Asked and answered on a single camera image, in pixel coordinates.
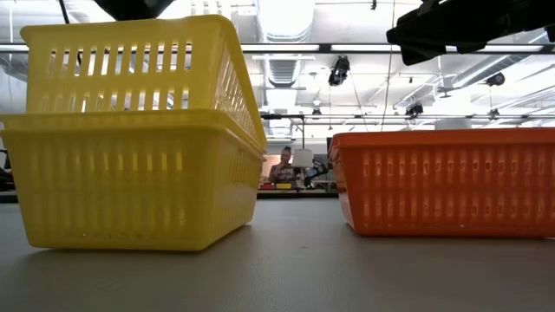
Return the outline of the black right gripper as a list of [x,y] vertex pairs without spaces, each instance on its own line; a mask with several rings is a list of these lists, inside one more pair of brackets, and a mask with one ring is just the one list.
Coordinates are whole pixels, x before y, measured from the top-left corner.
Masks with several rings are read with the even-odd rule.
[[[544,29],[547,40],[555,42],[555,0],[421,0],[396,20],[386,38],[401,46],[405,65],[415,65],[445,55],[447,44],[485,45],[535,29]],[[411,44],[439,46],[407,47]]]

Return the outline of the yellow slotted plastic basket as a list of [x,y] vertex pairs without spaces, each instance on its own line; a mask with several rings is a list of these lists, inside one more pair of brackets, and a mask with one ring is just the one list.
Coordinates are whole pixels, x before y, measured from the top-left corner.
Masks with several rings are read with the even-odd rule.
[[210,109],[3,119],[30,245],[203,250],[253,217],[264,148]]
[[267,140],[238,35],[220,15],[26,26],[26,110],[209,109]]

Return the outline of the orange slotted plastic basket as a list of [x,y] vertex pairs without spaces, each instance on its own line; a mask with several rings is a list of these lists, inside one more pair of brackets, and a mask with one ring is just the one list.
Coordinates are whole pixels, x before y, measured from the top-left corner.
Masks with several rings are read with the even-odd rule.
[[358,235],[555,238],[555,128],[340,133],[330,162]]

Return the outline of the white lampshade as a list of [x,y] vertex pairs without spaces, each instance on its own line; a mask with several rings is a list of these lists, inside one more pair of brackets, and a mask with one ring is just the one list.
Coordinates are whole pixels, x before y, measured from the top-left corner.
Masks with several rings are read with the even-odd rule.
[[292,156],[291,165],[299,168],[313,166],[313,152],[310,149],[296,149]]

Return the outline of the person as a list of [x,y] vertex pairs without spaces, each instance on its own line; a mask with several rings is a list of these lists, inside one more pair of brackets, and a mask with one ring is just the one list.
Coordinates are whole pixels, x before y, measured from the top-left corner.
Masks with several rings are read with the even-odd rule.
[[272,184],[297,185],[302,177],[301,169],[291,164],[291,148],[286,146],[280,154],[280,161],[271,167],[269,180]]

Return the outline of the black background table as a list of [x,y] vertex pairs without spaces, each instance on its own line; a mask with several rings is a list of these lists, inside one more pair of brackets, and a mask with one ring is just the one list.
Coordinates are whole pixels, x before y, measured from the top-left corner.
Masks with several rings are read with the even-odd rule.
[[257,199],[338,198],[336,192],[325,190],[259,190]]

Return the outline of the black ceiling track rail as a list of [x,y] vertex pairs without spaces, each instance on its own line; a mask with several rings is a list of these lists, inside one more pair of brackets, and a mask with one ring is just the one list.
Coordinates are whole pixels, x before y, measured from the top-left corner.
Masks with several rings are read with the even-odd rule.
[[262,120],[555,120],[555,114],[260,114]]

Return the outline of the black frame beam with lights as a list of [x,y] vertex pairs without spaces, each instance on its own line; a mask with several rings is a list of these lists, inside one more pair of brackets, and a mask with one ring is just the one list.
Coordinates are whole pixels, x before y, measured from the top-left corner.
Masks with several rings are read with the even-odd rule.
[[[397,54],[401,48],[380,43],[247,43],[241,49],[245,54]],[[555,44],[489,44],[476,55],[550,55],[555,54]]]

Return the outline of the silver ceiling air duct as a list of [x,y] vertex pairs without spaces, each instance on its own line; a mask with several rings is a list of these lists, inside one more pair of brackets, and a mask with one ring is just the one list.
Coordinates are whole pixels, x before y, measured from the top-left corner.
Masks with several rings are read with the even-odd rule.
[[[310,38],[316,0],[255,0],[258,35],[263,43],[305,43]],[[264,62],[274,88],[291,88],[301,70],[299,55],[278,55]]]

